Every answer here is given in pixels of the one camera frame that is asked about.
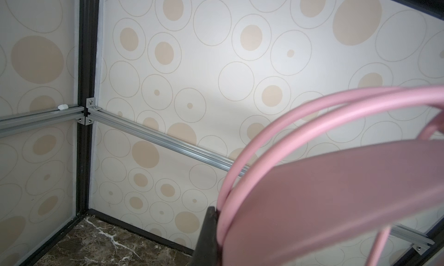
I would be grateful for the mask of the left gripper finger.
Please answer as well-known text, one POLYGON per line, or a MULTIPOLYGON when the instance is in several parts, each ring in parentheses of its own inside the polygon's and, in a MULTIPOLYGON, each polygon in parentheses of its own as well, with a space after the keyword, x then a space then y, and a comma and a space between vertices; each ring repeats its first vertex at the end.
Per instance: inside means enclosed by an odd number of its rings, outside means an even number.
POLYGON ((208 207, 201 232, 194 249, 192 266, 220 266, 221 253, 216 239, 218 214, 215 207, 208 207))

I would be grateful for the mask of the pink cat-ear headphones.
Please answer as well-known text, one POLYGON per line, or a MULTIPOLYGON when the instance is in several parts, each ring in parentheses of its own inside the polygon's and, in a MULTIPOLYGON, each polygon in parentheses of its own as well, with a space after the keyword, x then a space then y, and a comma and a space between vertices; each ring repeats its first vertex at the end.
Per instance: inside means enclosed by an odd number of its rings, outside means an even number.
POLYGON ((436 115, 415 139, 326 153, 292 163, 299 147, 346 123, 414 106, 444 107, 443 86, 369 87, 321 97, 287 112, 256 136, 229 170, 217 200, 223 266, 278 266, 389 226, 444 201, 444 128, 436 115))

